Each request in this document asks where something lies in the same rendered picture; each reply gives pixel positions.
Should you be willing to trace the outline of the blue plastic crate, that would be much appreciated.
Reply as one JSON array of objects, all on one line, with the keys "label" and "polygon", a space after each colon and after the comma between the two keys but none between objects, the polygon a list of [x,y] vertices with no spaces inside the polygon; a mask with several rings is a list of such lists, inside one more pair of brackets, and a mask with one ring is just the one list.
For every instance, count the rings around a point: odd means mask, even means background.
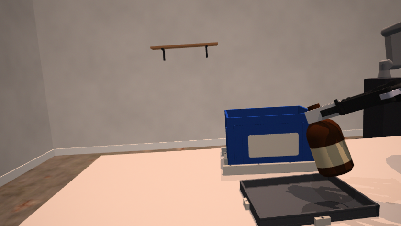
[{"label": "blue plastic crate", "polygon": [[224,110],[228,165],[314,161],[302,106]]}]

